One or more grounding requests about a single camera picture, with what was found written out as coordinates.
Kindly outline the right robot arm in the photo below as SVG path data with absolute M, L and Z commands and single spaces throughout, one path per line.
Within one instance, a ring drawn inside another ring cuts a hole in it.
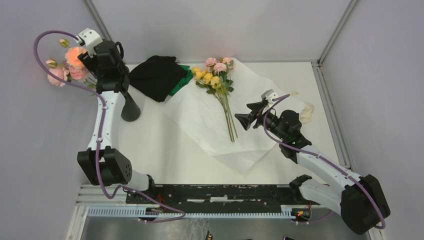
M 289 199 L 295 204 L 308 200 L 326 207 L 340 215 L 358 235 L 372 228 L 384 229 L 391 211 L 379 180 L 371 174 L 361 176 L 327 159 L 301 133 L 297 112 L 285 110 L 280 116 L 271 112 L 277 103 L 274 100 L 249 103 L 250 113 L 234 116 L 246 131 L 262 127 L 287 159 L 324 181 L 320 183 L 306 174 L 295 178 L 289 184 Z

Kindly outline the white paper bouquet wrap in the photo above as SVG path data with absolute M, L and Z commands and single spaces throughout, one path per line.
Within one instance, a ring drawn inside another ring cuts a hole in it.
M 235 69 L 230 73 L 233 91 L 226 96 L 208 93 L 195 79 L 179 90 L 163 107 L 166 115 L 207 154 L 236 172 L 245 173 L 274 145 L 261 130 L 245 130 L 229 113 L 248 114 L 247 104 L 259 102 L 261 95 L 273 90 L 278 96 L 292 91 L 292 85 L 312 72 L 307 62 L 267 62 L 267 70 L 278 75 L 268 78 L 233 59 Z

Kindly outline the pink and yellow flower bunch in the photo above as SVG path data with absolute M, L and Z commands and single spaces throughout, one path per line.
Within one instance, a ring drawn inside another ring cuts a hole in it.
M 219 101 L 224 111 L 230 141 L 234 143 L 238 133 L 230 109 L 229 95 L 234 91 L 231 73 L 235 68 L 235 62 L 231 57 L 209 57 L 204 65 L 205 69 L 194 67 L 190 71 L 195 84 Z

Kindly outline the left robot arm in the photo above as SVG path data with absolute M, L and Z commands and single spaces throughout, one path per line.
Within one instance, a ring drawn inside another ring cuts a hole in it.
M 79 60 L 97 79 L 98 100 L 96 122 L 87 150 L 77 154 L 77 162 L 93 186 L 122 185 L 138 191 L 145 204 L 153 203 L 157 190 L 150 186 L 150 176 L 133 169 L 131 161 L 119 150 L 119 124 L 134 122 L 141 110 L 128 92 L 129 69 L 123 61 L 120 42 L 102 40 L 79 55 Z

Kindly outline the peach rose stem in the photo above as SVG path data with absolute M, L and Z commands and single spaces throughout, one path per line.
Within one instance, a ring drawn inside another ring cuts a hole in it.
M 79 55 L 85 54 L 88 52 L 88 50 L 85 47 L 82 47 L 82 46 L 71 47 L 69 40 L 65 38 L 59 39 L 59 44 L 63 48 L 66 48 L 66 53 L 64 57 L 68 65 L 76 69 L 82 69 L 85 67 L 82 61 L 78 58 Z

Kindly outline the cream printed ribbon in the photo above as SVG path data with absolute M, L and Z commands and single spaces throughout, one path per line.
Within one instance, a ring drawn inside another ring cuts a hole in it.
M 309 124 L 312 121 L 315 107 L 311 102 L 303 101 L 303 103 L 305 104 L 305 107 L 299 114 L 299 120 L 302 124 Z

